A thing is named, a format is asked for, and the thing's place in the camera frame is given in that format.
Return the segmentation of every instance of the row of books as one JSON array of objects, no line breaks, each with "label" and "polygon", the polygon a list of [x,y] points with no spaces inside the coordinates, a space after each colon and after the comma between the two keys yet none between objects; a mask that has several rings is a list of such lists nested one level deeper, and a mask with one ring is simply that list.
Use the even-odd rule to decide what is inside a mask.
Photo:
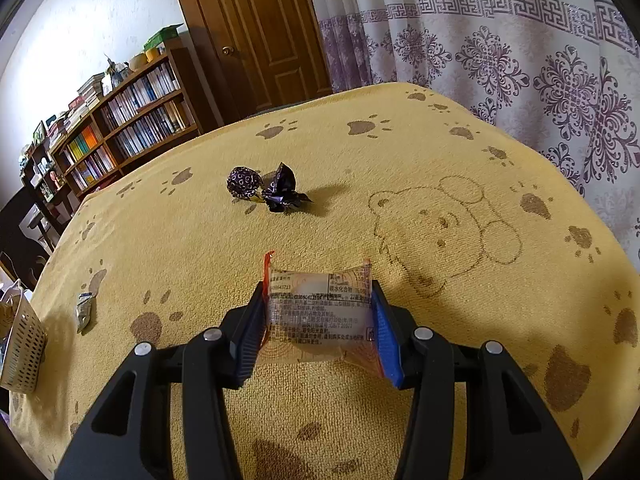
[{"label": "row of books", "polygon": [[72,166],[89,153],[94,146],[97,146],[98,142],[98,136],[89,124],[74,140],[68,143],[66,148],[62,150],[62,153],[65,154],[66,160],[69,165]]},{"label": "row of books", "polygon": [[143,106],[178,89],[180,84],[174,71],[168,62],[164,62],[109,99],[102,107],[102,116],[109,129],[115,130]]},{"label": "row of books", "polygon": [[169,101],[116,135],[122,153],[134,156],[193,123],[188,107]]},{"label": "row of books", "polygon": [[92,182],[115,170],[116,163],[103,146],[95,150],[71,172],[80,189],[86,189]]},{"label": "row of books", "polygon": [[89,113],[84,97],[79,95],[69,103],[69,113],[65,117],[65,130],[71,130],[82,118]]},{"label": "row of books", "polygon": [[58,141],[66,135],[65,117],[59,117],[49,125],[49,150],[52,150]]},{"label": "row of books", "polygon": [[92,75],[78,89],[78,95],[82,96],[84,102],[89,108],[93,108],[98,104],[102,97],[102,78],[104,78],[104,72]]}]

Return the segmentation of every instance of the beige basket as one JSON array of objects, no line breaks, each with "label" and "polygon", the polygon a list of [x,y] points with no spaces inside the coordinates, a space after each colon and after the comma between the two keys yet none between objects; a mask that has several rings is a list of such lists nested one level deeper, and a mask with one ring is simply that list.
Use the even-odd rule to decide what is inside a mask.
[{"label": "beige basket", "polygon": [[44,329],[20,288],[19,280],[1,301],[16,314],[4,354],[0,386],[12,392],[28,394],[35,389],[38,380],[38,367],[46,341]]}]

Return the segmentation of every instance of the figurine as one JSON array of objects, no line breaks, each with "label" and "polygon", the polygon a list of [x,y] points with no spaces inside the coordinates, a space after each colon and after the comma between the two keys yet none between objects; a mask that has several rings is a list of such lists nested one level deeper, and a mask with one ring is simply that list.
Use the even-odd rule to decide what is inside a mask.
[{"label": "figurine", "polygon": [[53,184],[55,184],[56,186],[56,191],[60,191],[60,189],[62,189],[62,186],[64,185],[62,179],[56,174],[55,171],[51,171],[51,173],[49,173],[49,176],[51,177],[51,181],[53,182]]},{"label": "figurine", "polygon": [[120,83],[122,83],[123,79],[116,68],[116,64],[107,56],[107,62],[109,63],[109,67],[104,71],[105,74],[111,77],[111,87],[116,88]]}]

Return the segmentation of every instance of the green box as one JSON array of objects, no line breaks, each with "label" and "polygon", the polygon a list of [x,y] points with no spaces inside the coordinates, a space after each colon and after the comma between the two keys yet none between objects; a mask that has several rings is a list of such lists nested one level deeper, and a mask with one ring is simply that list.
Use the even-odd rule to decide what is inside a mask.
[{"label": "green box", "polygon": [[161,28],[158,30],[149,40],[145,43],[144,51],[146,52],[150,48],[158,46],[164,40],[170,40],[171,38],[178,37],[178,27],[182,24],[178,25],[169,25],[168,27]]}]

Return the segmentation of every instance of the purple patterned curtain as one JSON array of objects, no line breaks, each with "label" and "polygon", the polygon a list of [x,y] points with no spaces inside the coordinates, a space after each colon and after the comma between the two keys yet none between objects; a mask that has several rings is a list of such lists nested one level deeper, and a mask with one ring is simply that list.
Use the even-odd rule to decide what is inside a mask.
[{"label": "purple patterned curtain", "polygon": [[555,164],[640,270],[640,50],[609,0],[313,0],[334,91],[407,81]]}]

